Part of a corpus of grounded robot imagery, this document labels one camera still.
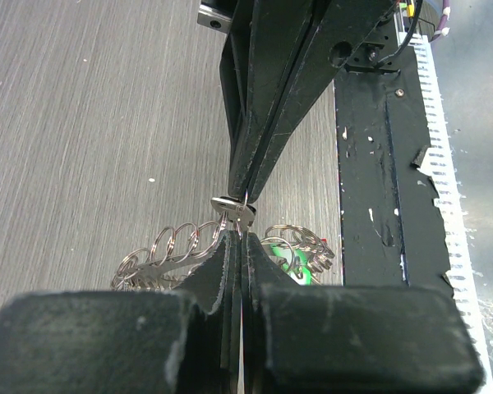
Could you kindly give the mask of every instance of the cable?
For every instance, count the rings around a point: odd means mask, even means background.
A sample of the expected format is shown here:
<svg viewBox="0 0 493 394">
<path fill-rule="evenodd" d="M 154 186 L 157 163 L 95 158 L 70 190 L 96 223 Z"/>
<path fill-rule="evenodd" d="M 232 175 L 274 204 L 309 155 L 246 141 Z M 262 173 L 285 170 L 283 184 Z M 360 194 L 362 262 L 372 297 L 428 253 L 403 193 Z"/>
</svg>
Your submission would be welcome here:
<svg viewBox="0 0 493 394">
<path fill-rule="evenodd" d="M 449 20 L 449 15 L 451 14 L 451 0 L 444 0 L 442 4 L 442 17 L 440 18 L 440 22 L 438 26 L 436 26 L 435 35 L 431 39 L 431 42 L 436 41 L 439 37 L 445 37 L 449 34 L 449 27 L 445 27 L 447 25 L 447 21 Z"/>
<path fill-rule="evenodd" d="M 428 25 L 433 26 L 433 35 L 435 34 L 435 32 L 436 32 L 436 25 L 433 22 L 430 22 L 430 21 L 428 21 L 426 19 L 423 19 L 422 17 L 420 17 L 420 22 L 424 22 L 424 23 L 427 23 Z"/>
<path fill-rule="evenodd" d="M 418 19 L 420 18 L 420 14 L 422 13 L 423 3 L 424 3 L 423 0 L 417 0 L 417 7 L 414 11 L 414 16 L 412 17 L 411 26 L 409 26 L 408 35 L 405 36 L 405 39 L 403 40 L 402 45 L 400 45 L 398 47 L 396 52 L 390 54 L 389 56 L 384 57 L 379 62 L 377 62 L 375 65 L 375 68 L 380 68 L 385 63 L 390 62 L 391 60 L 395 59 L 409 45 L 409 43 L 411 42 L 412 35 L 414 34 L 415 30 L 417 29 Z"/>
</svg>

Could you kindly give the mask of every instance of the screw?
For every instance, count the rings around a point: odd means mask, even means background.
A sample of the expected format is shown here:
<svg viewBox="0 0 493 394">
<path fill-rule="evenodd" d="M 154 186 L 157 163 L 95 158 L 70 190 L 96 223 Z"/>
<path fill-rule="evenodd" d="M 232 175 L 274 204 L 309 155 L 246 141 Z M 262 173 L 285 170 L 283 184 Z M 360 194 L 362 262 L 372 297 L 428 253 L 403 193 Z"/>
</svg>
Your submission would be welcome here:
<svg viewBox="0 0 493 394">
<path fill-rule="evenodd" d="M 376 60 L 376 51 L 370 51 L 369 56 L 367 57 L 369 59 L 369 62 L 373 62 Z"/>
<path fill-rule="evenodd" d="M 213 29 L 221 29 L 221 24 L 218 21 L 211 21 L 210 27 L 212 27 Z"/>
</svg>

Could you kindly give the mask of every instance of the gray laminate surface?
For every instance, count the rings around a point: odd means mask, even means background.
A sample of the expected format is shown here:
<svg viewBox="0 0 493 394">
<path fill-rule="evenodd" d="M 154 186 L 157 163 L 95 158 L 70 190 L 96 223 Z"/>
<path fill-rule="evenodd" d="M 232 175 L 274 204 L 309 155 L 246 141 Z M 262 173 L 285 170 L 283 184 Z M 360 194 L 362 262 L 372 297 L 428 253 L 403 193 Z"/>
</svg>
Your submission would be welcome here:
<svg viewBox="0 0 493 394">
<path fill-rule="evenodd" d="M 0 306 L 107 289 L 163 226 L 216 218 L 224 36 L 196 24 L 197 5 L 0 0 Z M 328 88 L 256 204 L 256 232 L 290 222 L 335 244 L 334 151 Z"/>
</svg>

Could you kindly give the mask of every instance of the white paint chip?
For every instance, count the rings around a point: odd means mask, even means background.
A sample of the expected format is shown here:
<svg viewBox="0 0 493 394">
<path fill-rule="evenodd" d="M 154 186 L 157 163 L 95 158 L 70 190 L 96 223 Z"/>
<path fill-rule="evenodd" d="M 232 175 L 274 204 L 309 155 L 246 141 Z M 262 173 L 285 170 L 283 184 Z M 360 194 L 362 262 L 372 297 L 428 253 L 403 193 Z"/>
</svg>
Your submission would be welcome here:
<svg viewBox="0 0 493 394">
<path fill-rule="evenodd" d="M 405 274 L 405 255 L 400 255 L 400 269 L 402 270 L 402 280 L 407 281 L 407 275 Z"/>
<path fill-rule="evenodd" d="M 142 329 L 142 326 L 144 326 L 145 324 L 146 324 L 146 316 L 139 316 L 136 322 L 137 331 L 140 331 Z"/>
</svg>

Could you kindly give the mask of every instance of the green keychain tag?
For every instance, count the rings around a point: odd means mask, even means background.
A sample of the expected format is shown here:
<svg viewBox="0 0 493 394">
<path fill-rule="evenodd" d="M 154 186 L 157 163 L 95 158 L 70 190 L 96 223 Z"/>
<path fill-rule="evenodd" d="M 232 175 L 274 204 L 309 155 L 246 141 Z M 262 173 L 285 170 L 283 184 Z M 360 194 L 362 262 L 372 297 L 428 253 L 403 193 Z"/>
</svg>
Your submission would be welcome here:
<svg viewBox="0 0 493 394">
<path fill-rule="evenodd" d="M 290 249 L 282 248 L 277 246 L 276 244 L 270 244 L 270 248 L 272 249 L 272 253 L 275 256 L 286 259 L 287 262 L 292 258 L 292 254 L 290 253 Z M 311 284 L 311 272 L 308 268 L 305 268 L 306 265 L 306 256 L 299 249 L 294 250 L 294 254 L 299 258 L 300 263 L 302 265 L 303 278 L 299 279 L 294 273 L 289 273 L 290 277 L 300 285 L 310 285 Z M 288 263 L 283 264 L 284 269 L 288 269 Z"/>
</svg>

